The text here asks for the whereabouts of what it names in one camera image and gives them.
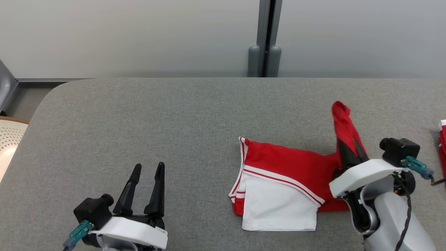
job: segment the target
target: teal connector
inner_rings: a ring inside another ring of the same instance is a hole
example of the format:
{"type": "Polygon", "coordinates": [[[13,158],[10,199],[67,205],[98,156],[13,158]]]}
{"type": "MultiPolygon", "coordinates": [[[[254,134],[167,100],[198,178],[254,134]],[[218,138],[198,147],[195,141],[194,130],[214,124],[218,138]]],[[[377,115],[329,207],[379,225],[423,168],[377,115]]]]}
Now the teal connector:
{"type": "Polygon", "coordinates": [[[434,176],[434,171],[426,166],[423,162],[418,159],[407,156],[402,163],[403,167],[407,167],[421,175],[423,179],[430,180],[434,176]]]}
{"type": "Polygon", "coordinates": [[[88,232],[93,229],[93,226],[88,221],[82,221],[79,226],[77,226],[70,236],[63,243],[63,251],[71,251],[76,246],[76,244],[85,236],[88,232]]]}

